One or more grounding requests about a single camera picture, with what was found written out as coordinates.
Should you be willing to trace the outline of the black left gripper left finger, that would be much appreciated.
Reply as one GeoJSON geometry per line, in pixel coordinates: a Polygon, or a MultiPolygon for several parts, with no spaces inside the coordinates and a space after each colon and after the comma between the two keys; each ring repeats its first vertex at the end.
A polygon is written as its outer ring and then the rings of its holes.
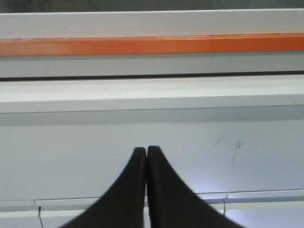
{"type": "Polygon", "coordinates": [[[64,228],[142,228],[146,185],[146,150],[134,149],[113,185],[64,228]]]}

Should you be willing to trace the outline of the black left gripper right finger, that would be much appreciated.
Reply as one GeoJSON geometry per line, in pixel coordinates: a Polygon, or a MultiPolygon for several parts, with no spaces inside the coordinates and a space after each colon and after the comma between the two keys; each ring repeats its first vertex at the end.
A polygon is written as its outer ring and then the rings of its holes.
{"type": "Polygon", "coordinates": [[[147,195],[153,228],[238,228],[199,198],[172,168],[159,146],[147,152],[147,195]]]}

